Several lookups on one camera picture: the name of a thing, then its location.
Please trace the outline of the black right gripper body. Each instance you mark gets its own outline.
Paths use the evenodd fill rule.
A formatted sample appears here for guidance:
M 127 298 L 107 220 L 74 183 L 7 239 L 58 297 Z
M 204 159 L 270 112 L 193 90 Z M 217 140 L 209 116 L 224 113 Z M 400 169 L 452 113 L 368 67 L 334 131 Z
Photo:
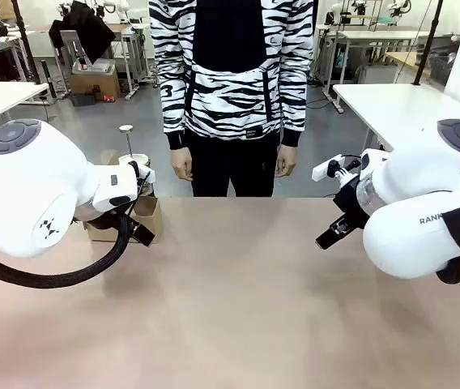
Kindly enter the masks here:
M 334 197 L 333 201 L 343 212 L 343 215 L 335 221 L 336 228 L 341 230 L 363 229 L 369 215 L 360 206 L 356 196 L 356 189 L 360 177 L 355 175 L 345 183 Z

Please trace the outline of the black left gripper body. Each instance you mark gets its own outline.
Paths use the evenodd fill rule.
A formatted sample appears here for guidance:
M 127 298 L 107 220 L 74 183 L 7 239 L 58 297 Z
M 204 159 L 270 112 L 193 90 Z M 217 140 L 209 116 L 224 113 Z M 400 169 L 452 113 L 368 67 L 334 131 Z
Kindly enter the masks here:
M 85 203 L 75 209 L 75 220 L 92 225 L 99 230 L 114 228 L 119 230 L 122 222 L 127 225 L 129 233 L 134 231 L 131 218 L 127 215 L 130 204 L 123 204 L 106 212 L 97 211 L 92 203 Z

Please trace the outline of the person's right hand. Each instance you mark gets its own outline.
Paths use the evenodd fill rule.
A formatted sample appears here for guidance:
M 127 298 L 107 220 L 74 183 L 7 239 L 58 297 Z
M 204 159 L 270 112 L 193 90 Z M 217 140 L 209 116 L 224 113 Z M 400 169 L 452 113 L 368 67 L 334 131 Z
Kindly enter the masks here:
M 171 165 L 174 173 L 180 180 L 191 182 L 192 178 L 192 156 L 187 147 L 171 151 Z

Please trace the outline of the person's left hand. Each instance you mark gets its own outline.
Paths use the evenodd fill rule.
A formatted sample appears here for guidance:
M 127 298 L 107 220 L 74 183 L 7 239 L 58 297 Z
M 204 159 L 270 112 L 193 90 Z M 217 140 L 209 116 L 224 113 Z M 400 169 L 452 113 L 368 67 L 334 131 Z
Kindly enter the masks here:
M 297 165 L 297 161 L 297 148 L 282 144 L 278 152 L 275 176 L 278 178 L 290 176 Z

